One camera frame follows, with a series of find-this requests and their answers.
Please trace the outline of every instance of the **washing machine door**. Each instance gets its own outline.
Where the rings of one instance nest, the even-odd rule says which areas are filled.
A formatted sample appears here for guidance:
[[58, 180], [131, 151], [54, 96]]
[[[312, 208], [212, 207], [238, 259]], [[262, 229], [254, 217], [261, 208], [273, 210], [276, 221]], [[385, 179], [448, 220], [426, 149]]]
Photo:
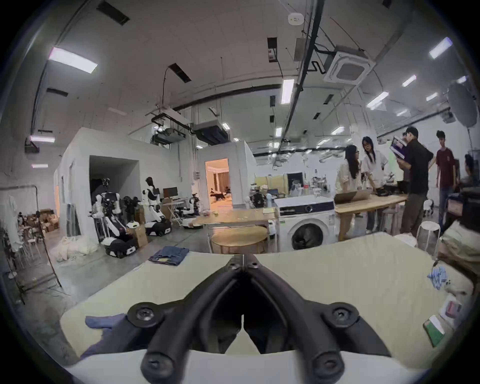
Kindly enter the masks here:
[[308, 219], [297, 223], [290, 230], [291, 245], [294, 250], [318, 247], [327, 243], [328, 227], [321, 220]]

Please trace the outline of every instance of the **woman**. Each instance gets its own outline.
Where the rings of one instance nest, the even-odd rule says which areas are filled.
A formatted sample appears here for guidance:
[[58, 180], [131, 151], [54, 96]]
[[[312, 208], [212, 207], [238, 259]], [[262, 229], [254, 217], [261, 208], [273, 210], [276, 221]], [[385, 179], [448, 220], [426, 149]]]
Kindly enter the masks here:
[[[345, 149], [345, 160], [340, 165], [336, 176], [335, 190], [336, 193], [355, 192], [361, 189], [361, 175], [359, 164], [359, 152], [354, 145], [348, 145]], [[340, 222], [347, 233], [350, 229], [353, 214], [344, 215], [345, 220]]]
[[[373, 149], [373, 141], [370, 137], [365, 136], [362, 139], [362, 146], [367, 154], [362, 162], [363, 171], [367, 172], [373, 192], [376, 192], [378, 188], [382, 188], [385, 184], [384, 168], [388, 160], [380, 151]], [[375, 212], [377, 213], [377, 231], [380, 230], [383, 211], [384, 208], [367, 212], [367, 235], [372, 233], [373, 226], [375, 225]]]

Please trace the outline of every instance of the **air conditioning unit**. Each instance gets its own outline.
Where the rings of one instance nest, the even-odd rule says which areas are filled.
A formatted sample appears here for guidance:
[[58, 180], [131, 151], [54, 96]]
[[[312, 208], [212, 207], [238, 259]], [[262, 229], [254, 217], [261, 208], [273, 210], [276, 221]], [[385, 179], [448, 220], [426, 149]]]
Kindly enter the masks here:
[[359, 49], [336, 46], [335, 55], [325, 60], [324, 80], [331, 83], [359, 84], [373, 69], [375, 62]]

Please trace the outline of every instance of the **white shirt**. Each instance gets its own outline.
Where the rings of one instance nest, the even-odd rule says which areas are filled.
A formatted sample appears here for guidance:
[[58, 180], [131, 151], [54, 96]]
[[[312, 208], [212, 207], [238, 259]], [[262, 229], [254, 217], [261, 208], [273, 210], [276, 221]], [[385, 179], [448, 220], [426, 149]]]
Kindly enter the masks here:
[[368, 155], [365, 155], [365, 158], [362, 161], [362, 171], [370, 173], [375, 188], [380, 188], [385, 184], [385, 173], [382, 168], [385, 168], [388, 160], [380, 151], [375, 151], [375, 161], [373, 160], [373, 155], [370, 154], [370, 156], [372, 157], [372, 161], [370, 161]]
[[338, 169], [336, 182], [335, 182], [336, 193], [344, 193], [342, 188], [343, 183], [348, 183], [347, 192], [355, 192], [361, 189], [360, 170], [358, 172], [357, 178], [354, 179], [350, 173], [350, 169], [348, 168], [347, 159], [343, 161], [343, 163], [340, 165], [340, 168]]

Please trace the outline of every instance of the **black shirt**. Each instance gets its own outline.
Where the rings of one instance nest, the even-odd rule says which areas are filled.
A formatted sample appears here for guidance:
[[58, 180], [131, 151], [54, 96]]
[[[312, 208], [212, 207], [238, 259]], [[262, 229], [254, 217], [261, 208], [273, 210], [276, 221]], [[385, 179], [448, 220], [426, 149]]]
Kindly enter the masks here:
[[428, 164], [433, 153], [413, 139], [407, 145], [405, 161], [411, 165], [409, 193], [427, 195], [428, 192]]

